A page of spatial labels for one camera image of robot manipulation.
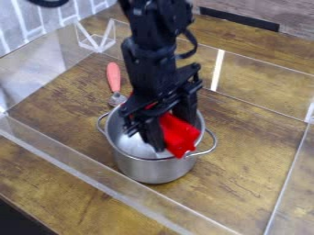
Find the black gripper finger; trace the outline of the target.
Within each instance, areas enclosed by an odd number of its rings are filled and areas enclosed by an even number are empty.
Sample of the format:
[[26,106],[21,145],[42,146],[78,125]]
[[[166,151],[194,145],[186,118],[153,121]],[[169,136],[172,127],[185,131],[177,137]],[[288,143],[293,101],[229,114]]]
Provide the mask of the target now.
[[157,117],[143,117],[141,124],[141,135],[143,142],[150,144],[157,152],[166,149],[164,130]]
[[185,120],[190,125],[196,125],[198,111],[198,94],[196,91],[178,91],[180,102],[173,108],[173,114]]

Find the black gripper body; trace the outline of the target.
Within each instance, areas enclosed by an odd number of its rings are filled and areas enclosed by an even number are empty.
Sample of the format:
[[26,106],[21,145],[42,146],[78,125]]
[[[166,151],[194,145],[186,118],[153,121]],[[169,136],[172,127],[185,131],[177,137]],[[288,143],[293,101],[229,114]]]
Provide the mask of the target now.
[[123,41],[122,52],[133,93],[119,114],[129,136],[141,133],[143,117],[158,118],[168,111],[173,112],[180,102],[180,90],[198,93],[202,88],[202,66],[192,63],[178,67],[181,57],[176,55],[176,49],[177,45],[173,44],[158,50],[145,50],[133,38]]

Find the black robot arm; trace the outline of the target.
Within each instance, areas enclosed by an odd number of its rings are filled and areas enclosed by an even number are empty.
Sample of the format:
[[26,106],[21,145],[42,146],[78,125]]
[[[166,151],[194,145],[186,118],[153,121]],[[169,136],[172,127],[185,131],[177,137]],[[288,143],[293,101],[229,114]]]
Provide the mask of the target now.
[[177,62],[196,50],[178,54],[177,37],[198,41],[188,29],[194,21],[193,4],[188,0],[118,0],[127,17],[131,36],[122,43],[133,93],[119,114],[129,135],[139,134],[157,151],[166,149],[161,117],[173,112],[189,124],[197,121],[200,70],[192,63]]

